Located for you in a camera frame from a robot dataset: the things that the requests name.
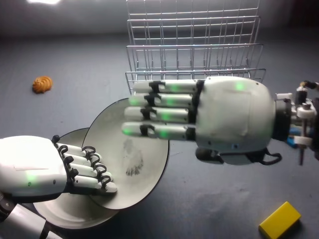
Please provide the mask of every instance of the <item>plate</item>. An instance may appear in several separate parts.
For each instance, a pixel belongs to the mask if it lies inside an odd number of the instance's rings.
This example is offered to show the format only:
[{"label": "plate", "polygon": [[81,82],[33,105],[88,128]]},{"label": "plate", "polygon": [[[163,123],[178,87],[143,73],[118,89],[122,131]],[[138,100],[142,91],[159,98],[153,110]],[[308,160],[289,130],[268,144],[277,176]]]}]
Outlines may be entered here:
[{"label": "plate", "polygon": [[115,195],[91,196],[99,205],[113,210],[128,208],[144,199],[158,184],[167,166],[169,141],[130,137],[122,133],[123,99],[103,110],[92,123],[82,146],[93,146],[101,162],[113,175]]},{"label": "plate", "polygon": [[[61,143],[82,146],[88,128],[78,129],[61,137]],[[57,199],[34,203],[36,210],[46,220],[66,229],[90,228],[101,224],[118,211],[103,208],[92,201],[89,196],[63,193]]]}]

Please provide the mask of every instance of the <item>dish drying rack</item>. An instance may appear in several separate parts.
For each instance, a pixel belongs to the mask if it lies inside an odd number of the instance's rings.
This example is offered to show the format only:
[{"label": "dish drying rack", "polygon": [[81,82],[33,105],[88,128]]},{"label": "dish drying rack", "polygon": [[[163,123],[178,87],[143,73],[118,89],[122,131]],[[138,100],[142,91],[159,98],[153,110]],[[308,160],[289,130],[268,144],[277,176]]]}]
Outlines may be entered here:
[{"label": "dish drying rack", "polygon": [[240,76],[262,82],[259,0],[127,0],[132,93],[136,81]]}]

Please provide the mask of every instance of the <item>robotic hand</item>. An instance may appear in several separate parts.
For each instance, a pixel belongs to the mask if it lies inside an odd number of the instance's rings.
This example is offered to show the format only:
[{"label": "robotic hand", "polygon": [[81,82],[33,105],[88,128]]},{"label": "robotic hand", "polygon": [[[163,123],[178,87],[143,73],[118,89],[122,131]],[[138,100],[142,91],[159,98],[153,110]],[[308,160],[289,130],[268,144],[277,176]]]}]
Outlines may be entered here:
[{"label": "robotic hand", "polygon": [[[271,138],[286,141],[291,128],[298,128],[301,135],[295,136],[295,142],[301,155],[317,141],[317,135],[311,138],[306,133],[307,125],[317,124],[317,109],[307,99],[307,84],[297,89],[294,104],[291,93],[278,94],[274,101],[266,86],[240,77],[137,82],[122,131],[131,136],[196,141],[199,159],[208,160],[215,154],[213,160],[223,163],[220,154],[236,154],[225,162],[272,165],[281,155],[269,154]],[[264,161],[265,154],[277,158]]]},{"label": "robotic hand", "polygon": [[0,237],[59,238],[45,219],[19,203],[53,200],[61,193],[107,195],[117,191],[95,148],[79,148],[36,136],[0,139]]}]

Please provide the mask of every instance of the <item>gray tabletop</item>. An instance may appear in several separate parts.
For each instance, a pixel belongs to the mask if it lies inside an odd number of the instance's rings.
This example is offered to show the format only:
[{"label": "gray tabletop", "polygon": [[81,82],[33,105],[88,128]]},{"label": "gray tabletop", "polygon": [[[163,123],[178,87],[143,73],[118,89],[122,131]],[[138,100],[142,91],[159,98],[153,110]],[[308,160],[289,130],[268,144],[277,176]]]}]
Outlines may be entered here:
[{"label": "gray tabletop", "polygon": [[[264,30],[260,67],[272,94],[294,92],[300,81],[318,81],[318,29]],[[126,35],[78,36],[0,43],[0,137],[51,138],[89,127],[109,104],[129,96]],[[32,81],[54,80],[36,95]],[[271,141],[282,162],[273,166],[213,165],[198,161],[194,143],[172,142],[168,167],[141,203],[90,230],[59,230],[69,238],[260,238],[258,225],[285,201],[301,214],[289,238],[318,238],[319,162]]]}]

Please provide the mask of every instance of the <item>yellow sponge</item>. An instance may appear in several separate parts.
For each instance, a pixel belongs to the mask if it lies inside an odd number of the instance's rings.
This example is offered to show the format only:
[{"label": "yellow sponge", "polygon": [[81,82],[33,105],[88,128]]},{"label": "yellow sponge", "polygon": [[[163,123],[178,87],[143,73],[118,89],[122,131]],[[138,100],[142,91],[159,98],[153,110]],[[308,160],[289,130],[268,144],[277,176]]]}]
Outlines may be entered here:
[{"label": "yellow sponge", "polygon": [[259,230],[269,239],[277,239],[301,214],[289,203],[285,202],[259,225]]}]

